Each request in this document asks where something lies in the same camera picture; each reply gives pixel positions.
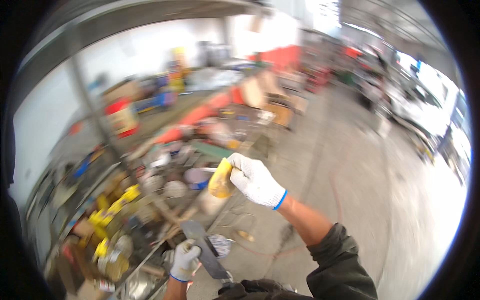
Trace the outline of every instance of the white wall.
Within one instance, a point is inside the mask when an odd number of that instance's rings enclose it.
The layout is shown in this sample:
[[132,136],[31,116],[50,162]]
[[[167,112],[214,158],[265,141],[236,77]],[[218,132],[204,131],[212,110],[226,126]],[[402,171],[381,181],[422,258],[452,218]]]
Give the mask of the white wall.
[[[196,43],[221,43],[217,19],[190,19],[151,24],[103,39],[79,53],[88,84],[101,72],[108,85],[130,75],[163,71],[171,60],[171,49],[185,47],[187,63],[198,66]],[[62,63],[28,94],[13,117],[15,129],[15,171],[10,194],[20,210],[31,189],[50,163],[49,154],[73,114],[80,108],[80,94]]]
[[10,194],[20,209],[48,166],[50,151],[80,107],[79,97],[64,62],[35,86],[13,116],[15,171]]
[[233,56],[246,58],[255,52],[300,45],[300,22],[284,12],[263,19],[259,32],[250,31],[252,15],[228,17]]
[[222,42],[219,20],[175,20],[134,28],[88,46],[79,58],[88,83],[107,72],[110,86],[130,75],[164,71],[174,47],[185,47],[187,64],[199,66],[197,43],[203,40]]

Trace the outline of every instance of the white work glove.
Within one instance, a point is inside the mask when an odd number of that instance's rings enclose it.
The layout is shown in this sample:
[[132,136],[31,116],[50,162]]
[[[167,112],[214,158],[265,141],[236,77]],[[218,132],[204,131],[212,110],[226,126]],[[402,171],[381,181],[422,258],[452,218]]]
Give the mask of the white work glove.
[[195,243],[195,240],[185,240],[175,248],[175,259],[170,270],[170,276],[178,281],[189,282],[198,266],[198,256],[202,249],[193,246],[193,243]]
[[273,179],[263,162],[240,153],[230,155],[227,160],[233,167],[230,180],[248,200],[274,210],[280,207],[287,190]]

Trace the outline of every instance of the paint bucket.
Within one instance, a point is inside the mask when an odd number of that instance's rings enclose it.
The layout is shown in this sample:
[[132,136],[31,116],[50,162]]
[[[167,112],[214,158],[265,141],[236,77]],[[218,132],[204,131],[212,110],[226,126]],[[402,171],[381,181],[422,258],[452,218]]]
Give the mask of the paint bucket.
[[208,185],[212,173],[205,172],[198,168],[192,168],[187,170],[183,176],[192,190],[203,190]]

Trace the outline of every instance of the yellow sponge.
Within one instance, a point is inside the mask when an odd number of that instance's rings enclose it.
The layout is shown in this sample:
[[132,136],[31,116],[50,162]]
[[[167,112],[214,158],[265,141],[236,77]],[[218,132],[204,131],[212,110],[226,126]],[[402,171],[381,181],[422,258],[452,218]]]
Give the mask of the yellow sponge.
[[223,158],[208,182],[208,191],[217,198],[230,197],[235,185],[230,181],[232,165]]

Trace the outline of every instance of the forearm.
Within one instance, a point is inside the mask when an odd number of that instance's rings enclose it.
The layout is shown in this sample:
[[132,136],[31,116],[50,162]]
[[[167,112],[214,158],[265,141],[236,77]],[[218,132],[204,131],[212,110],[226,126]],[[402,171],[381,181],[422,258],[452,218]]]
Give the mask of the forearm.
[[307,246],[320,243],[333,226],[326,216],[288,194],[277,211],[293,225]]
[[187,284],[170,277],[163,300],[187,300]]

